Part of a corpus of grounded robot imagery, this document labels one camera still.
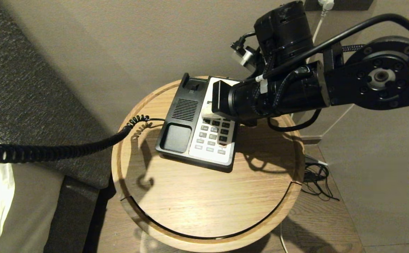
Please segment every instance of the round wooden table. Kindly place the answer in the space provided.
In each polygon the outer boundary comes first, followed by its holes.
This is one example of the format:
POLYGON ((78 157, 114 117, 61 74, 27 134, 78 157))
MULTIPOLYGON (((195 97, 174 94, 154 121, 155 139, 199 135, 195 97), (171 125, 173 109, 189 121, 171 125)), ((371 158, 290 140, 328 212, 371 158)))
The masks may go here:
MULTIPOLYGON (((134 115, 165 118, 179 83, 145 97, 121 128, 134 115)), ((288 115, 273 122, 293 125, 288 115)), ((259 240, 287 216, 304 175, 298 131, 279 133, 265 120, 241 125, 233 169, 224 173, 161 157, 154 147, 162 123, 139 123, 112 153, 121 204, 147 234, 183 250, 222 252, 259 240)))

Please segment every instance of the black cable bundle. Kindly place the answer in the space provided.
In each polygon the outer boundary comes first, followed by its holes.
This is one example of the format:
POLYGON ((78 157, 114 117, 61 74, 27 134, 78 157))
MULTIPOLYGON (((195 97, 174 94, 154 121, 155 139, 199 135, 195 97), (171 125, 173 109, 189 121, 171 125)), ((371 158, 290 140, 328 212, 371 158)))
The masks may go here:
POLYGON ((328 200, 333 199, 333 200, 340 201, 338 198, 334 197, 333 193, 331 192, 330 188, 328 187, 328 176, 329 175, 330 175, 330 171, 328 170, 327 166, 322 165, 320 163, 306 163, 306 168, 304 170, 303 184, 307 186, 307 189, 310 192, 305 191, 304 189, 301 189, 301 191, 305 192, 307 194, 311 194, 311 195, 315 195, 315 196, 319 196, 319 197, 320 197, 321 194, 323 194, 324 196, 328 197, 328 200), (316 171, 314 171, 313 169, 311 169, 312 166, 317 166, 318 168, 320 168, 318 173, 316 171), (325 180, 325 188, 326 188, 327 192, 323 191, 323 189, 318 184, 318 181, 323 181, 323 180, 325 180), (317 192, 316 190, 312 189, 309 186, 309 183, 314 183, 315 187, 317 187, 317 189, 320 192, 317 192))
POLYGON ((164 119, 150 119, 148 115, 137 115, 129 120, 129 123, 114 136, 101 141, 81 145, 36 146, 0 144, 0 163, 51 162, 90 155, 112 147, 122 141, 138 122, 148 122, 152 120, 162 121, 164 119))

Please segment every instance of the wall socket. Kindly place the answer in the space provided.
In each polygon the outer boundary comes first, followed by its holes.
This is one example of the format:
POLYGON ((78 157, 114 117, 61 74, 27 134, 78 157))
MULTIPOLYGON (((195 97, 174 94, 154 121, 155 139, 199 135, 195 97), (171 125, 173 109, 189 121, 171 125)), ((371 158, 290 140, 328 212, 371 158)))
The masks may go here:
MULTIPOLYGON (((333 10, 368 10, 373 0, 334 0, 333 10)), ((306 0, 304 10, 321 11, 321 5, 318 0, 306 0)))

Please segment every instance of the baseboard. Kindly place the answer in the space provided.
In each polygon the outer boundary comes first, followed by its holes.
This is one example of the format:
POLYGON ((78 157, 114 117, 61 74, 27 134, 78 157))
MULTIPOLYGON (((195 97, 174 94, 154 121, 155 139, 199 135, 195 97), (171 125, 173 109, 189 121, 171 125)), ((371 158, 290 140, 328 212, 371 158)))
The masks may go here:
POLYGON ((321 139, 322 136, 301 136, 304 145, 318 144, 321 139))

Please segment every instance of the floor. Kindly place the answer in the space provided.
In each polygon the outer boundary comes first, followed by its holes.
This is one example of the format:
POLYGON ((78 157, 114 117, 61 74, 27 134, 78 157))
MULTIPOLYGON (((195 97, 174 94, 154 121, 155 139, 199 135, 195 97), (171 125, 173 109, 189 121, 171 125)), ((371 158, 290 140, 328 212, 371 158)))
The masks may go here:
MULTIPOLYGON (((307 145, 306 153, 324 160, 317 145, 307 145)), ((330 176, 328 185, 335 197, 340 198, 337 186, 330 176)), ((343 200, 324 201, 309 194, 300 194, 282 225, 285 245, 290 253, 376 253, 402 252, 400 248, 362 248, 352 218, 343 200)), ((185 253, 160 243, 129 218, 116 197, 108 208, 98 242, 100 253, 185 253)), ((259 241, 231 253, 284 252, 280 244, 280 228, 259 241)))

